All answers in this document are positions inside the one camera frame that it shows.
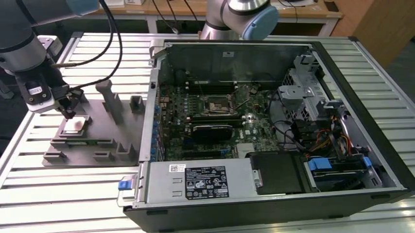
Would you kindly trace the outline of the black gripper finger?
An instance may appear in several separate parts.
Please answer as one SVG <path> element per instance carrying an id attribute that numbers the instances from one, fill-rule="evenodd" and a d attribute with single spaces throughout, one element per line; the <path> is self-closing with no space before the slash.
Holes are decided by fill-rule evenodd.
<path id="1" fill-rule="evenodd" d="M 87 102 L 83 89 L 75 89 L 69 91 L 69 101 L 71 101 L 69 109 L 75 109 L 79 103 Z"/>
<path id="2" fill-rule="evenodd" d="M 69 98 L 60 99 L 60 112 L 65 119 L 72 119 L 75 116 L 75 111 L 72 109 L 72 101 Z"/>

